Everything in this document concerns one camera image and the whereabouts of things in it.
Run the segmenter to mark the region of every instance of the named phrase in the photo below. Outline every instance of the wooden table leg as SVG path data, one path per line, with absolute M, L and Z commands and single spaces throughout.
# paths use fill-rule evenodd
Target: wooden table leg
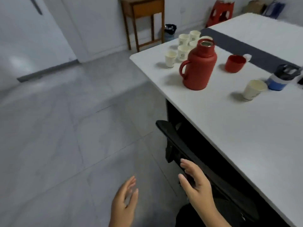
M 162 44 L 164 43 L 164 7 L 163 7 L 163 12 L 161 14 L 162 17 L 162 28 L 161 28 L 161 42 Z
M 137 33 L 137 27 L 136 27 L 136 19 L 134 17 L 132 17 L 131 19 L 132 19 L 133 27 L 134 27 L 134 37 L 135 37 L 135 40 L 136 40 L 137 52 L 140 52 L 139 42 L 138 42 L 138 33 Z
M 126 20 L 126 15 L 124 12 L 123 8 L 123 3 L 121 2 L 121 7 L 122 7 L 122 14 L 123 14 L 123 19 L 124 19 L 124 26 L 125 26 L 125 31 L 126 31 L 126 37 L 127 37 L 127 45 L 128 49 L 131 50 L 131 41 L 129 40 L 129 32 L 128 32 L 128 26 L 127 26 L 127 20 Z
M 151 15 L 151 40 L 154 41 L 154 15 Z

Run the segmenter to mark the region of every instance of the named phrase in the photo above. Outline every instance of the black trash bag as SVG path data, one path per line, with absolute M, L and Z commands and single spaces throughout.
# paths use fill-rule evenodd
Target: black trash bag
M 177 30 L 177 26 L 174 25 L 174 24 L 165 24 L 165 27 L 164 27 L 164 32 L 170 34 L 170 35 L 174 35 L 175 32 Z

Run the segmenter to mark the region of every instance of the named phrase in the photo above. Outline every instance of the wooden side table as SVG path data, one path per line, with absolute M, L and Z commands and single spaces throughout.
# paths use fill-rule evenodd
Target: wooden side table
M 128 49 L 131 50 L 131 43 L 129 40 L 129 32 L 126 21 L 126 16 L 132 19 L 134 27 L 134 36 L 136 40 L 137 52 L 140 52 L 139 48 L 148 44 L 152 44 L 158 41 L 164 43 L 164 6 L 165 0 L 121 0 L 123 19 L 125 24 L 126 36 Z M 161 39 L 154 39 L 154 14 L 162 14 L 162 29 L 161 29 Z M 141 17 L 150 16 L 151 18 L 151 41 L 144 44 L 139 44 L 138 33 L 136 27 L 136 19 Z

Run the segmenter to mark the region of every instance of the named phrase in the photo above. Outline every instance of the red stool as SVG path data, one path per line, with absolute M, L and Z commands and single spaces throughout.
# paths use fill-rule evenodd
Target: red stool
M 234 11 L 233 3 L 224 3 L 221 0 L 216 0 L 214 7 L 212 8 L 209 20 L 207 21 L 206 28 L 212 25 L 224 22 L 232 18 L 232 12 Z

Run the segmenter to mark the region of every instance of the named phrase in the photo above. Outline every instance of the red mug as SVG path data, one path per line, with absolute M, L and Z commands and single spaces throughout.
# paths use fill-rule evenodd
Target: red mug
M 227 72 L 236 73 L 243 68 L 246 62 L 247 60 L 244 56 L 231 55 L 226 61 L 225 70 Z

